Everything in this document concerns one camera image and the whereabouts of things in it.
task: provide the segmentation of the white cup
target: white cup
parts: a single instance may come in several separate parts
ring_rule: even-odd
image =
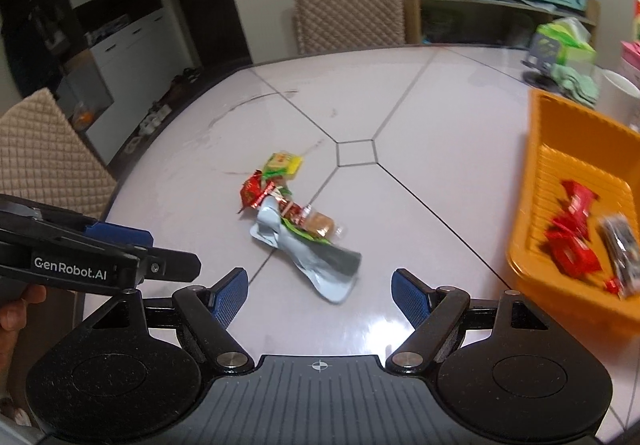
[[[640,107],[640,89],[624,76],[604,70],[595,109],[629,126]]]

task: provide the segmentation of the metal bolt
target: metal bolt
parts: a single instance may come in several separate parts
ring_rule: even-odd
[[[418,353],[412,353],[411,351],[405,351],[404,353],[396,353],[391,358],[391,361],[398,367],[403,369],[409,369],[411,367],[417,367],[422,363],[422,357]]]
[[[229,351],[228,353],[222,353],[216,359],[222,367],[228,369],[235,369],[236,367],[242,367],[249,361],[249,358],[244,353],[238,353],[237,351]]]

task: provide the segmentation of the chair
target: chair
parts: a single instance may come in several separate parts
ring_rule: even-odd
[[[100,218],[116,186],[41,89],[0,118],[0,192]]]
[[[402,0],[294,0],[300,54],[404,44]]]

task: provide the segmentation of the orange tray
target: orange tray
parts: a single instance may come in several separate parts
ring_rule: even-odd
[[[596,192],[589,219],[591,248],[602,271],[587,284],[563,275],[546,251],[544,232],[567,200],[560,182]],[[553,313],[567,313],[623,333],[640,333],[640,296],[620,300],[601,289],[613,277],[598,217],[623,213],[638,238],[640,135],[565,98],[530,92],[527,161],[507,258],[517,288]]]

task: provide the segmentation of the cabinet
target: cabinet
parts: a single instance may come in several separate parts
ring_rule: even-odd
[[[106,164],[189,65],[165,15],[161,8],[91,49],[113,104],[86,135]]]

